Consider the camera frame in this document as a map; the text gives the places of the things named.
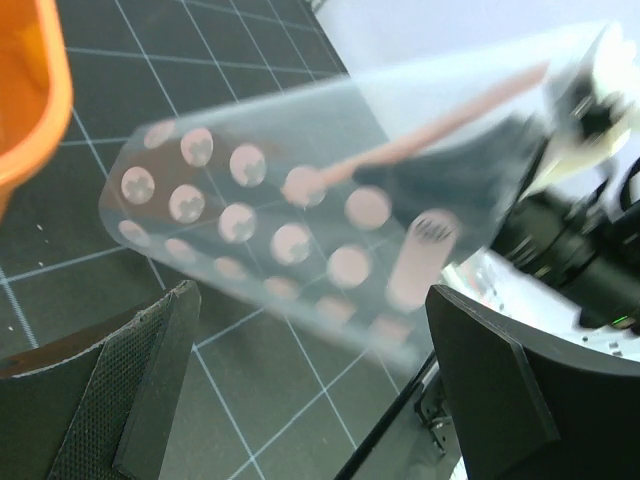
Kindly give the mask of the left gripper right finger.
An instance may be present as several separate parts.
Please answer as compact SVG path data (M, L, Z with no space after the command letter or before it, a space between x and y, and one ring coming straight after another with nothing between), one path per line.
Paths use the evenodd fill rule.
M560 438L524 349L492 310L446 286L425 306L467 475L505 479Z

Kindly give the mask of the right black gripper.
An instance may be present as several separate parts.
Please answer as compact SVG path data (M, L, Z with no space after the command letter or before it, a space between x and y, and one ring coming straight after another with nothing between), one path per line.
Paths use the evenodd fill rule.
M614 157L639 129L637 44L622 26L605 26L584 56L548 83L555 126L521 196Z

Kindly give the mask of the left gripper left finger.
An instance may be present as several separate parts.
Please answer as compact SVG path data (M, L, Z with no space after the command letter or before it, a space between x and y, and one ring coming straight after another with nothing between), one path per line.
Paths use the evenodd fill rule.
M201 295L183 281L100 324L1 362L4 479L156 479Z

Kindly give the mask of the pink dotted zip bag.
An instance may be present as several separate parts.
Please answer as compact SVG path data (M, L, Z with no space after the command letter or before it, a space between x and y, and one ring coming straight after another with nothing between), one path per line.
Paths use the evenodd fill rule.
M608 24L142 126L101 220L126 247L411 369L429 288L498 235L554 130L550 78Z

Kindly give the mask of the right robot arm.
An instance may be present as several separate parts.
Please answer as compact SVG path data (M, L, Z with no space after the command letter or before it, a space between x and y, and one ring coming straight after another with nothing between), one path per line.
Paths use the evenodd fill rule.
M584 56L549 81L555 127L492 250L580 309L579 327L639 334L639 165L611 218L601 197L615 155L639 130L636 44L606 25Z

